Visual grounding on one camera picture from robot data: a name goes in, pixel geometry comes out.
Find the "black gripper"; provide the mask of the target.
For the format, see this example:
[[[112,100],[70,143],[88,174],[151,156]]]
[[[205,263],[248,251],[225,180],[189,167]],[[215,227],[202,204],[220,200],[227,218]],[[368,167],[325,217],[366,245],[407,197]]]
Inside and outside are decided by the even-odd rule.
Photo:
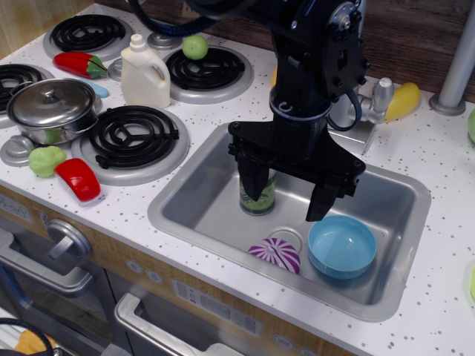
[[[315,184],[306,221],[321,221],[339,197],[353,196],[366,165],[330,136],[325,119],[235,121],[229,153],[246,194],[258,201],[273,169]]]

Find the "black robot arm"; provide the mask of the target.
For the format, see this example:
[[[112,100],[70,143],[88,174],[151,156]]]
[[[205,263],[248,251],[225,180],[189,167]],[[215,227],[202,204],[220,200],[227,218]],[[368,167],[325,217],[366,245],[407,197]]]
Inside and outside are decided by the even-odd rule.
[[[242,15],[268,27],[277,56],[269,95],[269,122],[232,122],[229,153],[237,162],[247,195],[256,200],[271,170],[311,182],[307,221],[322,220],[338,198],[355,193],[364,163],[344,150],[327,130],[330,110],[346,96],[361,117],[355,89],[365,82],[369,62],[354,1],[190,1],[198,18],[166,25],[149,18],[138,1],[130,7],[149,29],[187,37]]]

